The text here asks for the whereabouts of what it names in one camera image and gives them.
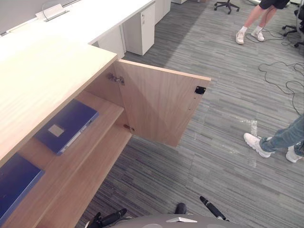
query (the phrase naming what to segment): blue binder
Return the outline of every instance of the blue binder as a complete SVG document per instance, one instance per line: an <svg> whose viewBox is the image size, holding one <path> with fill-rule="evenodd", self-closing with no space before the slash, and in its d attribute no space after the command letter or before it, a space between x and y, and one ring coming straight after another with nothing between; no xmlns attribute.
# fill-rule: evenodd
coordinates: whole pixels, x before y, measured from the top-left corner
<svg viewBox="0 0 304 228"><path fill-rule="evenodd" d="M17 153L0 168L0 227L43 173Z"/></svg>
<svg viewBox="0 0 304 228"><path fill-rule="evenodd" d="M93 108L72 100L34 137L57 155L61 155L97 116L98 112Z"/></svg>

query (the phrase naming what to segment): bare leg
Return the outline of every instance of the bare leg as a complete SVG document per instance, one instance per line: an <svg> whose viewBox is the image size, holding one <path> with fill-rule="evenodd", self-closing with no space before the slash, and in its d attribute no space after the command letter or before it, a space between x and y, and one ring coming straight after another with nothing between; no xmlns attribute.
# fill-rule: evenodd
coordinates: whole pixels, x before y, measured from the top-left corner
<svg viewBox="0 0 304 228"><path fill-rule="evenodd" d="M247 18L244 27L249 28L250 25L255 22L260 16L261 14L265 11L265 9L262 9L259 5L257 5L256 7L254 7L254 9L251 11L249 17Z"/></svg>
<svg viewBox="0 0 304 228"><path fill-rule="evenodd" d="M259 23L259 27L264 28L265 25L270 21L270 19L275 15L277 8L271 6L267 9L267 11L263 14L261 22Z"/></svg>

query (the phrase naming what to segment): office chair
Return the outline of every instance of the office chair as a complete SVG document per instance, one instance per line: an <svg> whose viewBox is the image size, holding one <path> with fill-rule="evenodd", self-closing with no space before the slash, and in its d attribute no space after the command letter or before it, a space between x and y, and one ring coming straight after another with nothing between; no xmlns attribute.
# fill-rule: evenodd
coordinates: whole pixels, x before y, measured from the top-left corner
<svg viewBox="0 0 304 228"><path fill-rule="evenodd" d="M230 10L228 12L228 14L231 13L231 7L237 8L237 12L239 12L239 7L236 6L236 5L234 5L234 4L232 4L232 3L230 3L230 0L228 0L227 2L225 2L225 1L218 1L217 3L214 4L214 6L215 6L214 10L217 10L218 7L222 7L222 6L228 7L228 9Z"/></svg>
<svg viewBox="0 0 304 228"><path fill-rule="evenodd" d="M299 24L299 31L301 31L302 33L304 33L304 6L302 5L300 7L300 9L297 9L294 11L294 14L296 17L298 17L300 20L301 20L301 23ZM297 32L297 27L296 26L291 26L291 25L285 25L282 27L282 29L286 29L287 28L291 28L293 30L291 31L288 31L286 33L283 34L284 37L286 37L288 34L290 33L294 33L294 32ZM297 42L294 46L295 47L298 47L300 44L304 45L304 42Z"/></svg>

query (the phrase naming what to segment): white sock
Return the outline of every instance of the white sock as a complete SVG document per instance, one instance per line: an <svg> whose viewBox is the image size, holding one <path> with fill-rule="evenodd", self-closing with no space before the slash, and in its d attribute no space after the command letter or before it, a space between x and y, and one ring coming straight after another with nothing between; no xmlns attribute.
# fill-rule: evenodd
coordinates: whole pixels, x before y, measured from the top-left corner
<svg viewBox="0 0 304 228"><path fill-rule="evenodd" d="M247 27L243 26L239 32L245 33L247 31Z"/></svg>
<svg viewBox="0 0 304 228"><path fill-rule="evenodd" d="M262 29L263 29L262 27L257 26L256 29L255 29L255 32L259 33Z"/></svg>

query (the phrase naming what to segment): gray carpet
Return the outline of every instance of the gray carpet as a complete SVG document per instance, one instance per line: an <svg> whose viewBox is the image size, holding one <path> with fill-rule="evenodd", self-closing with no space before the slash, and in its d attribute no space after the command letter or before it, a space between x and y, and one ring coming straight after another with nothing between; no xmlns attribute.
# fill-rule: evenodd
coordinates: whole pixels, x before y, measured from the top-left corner
<svg viewBox="0 0 304 228"><path fill-rule="evenodd" d="M105 216L127 208L128 216L138 217L173 213L178 202L186 203L190 213L212 217L200 195L230 221L249 228L304 227L304 161L290 163L286 150L264 159L243 140L245 132L271 136L297 118L292 95L266 83L258 66L303 62L303 47L284 46L281 40L237 45L235 33L254 6L232 0L240 12L228 15L227 8L214 11L214 3L172 3L145 56L126 53L125 59L208 76L212 82L177 148L136 136L130 140L77 228L98 211ZM291 5L278 11L266 28L280 32L283 25L295 24L295 9ZM289 40L298 38L291 34ZM303 83L291 66L262 69L286 92L286 81ZM290 87L303 92L299 84ZM303 95L294 104L302 113Z"/></svg>

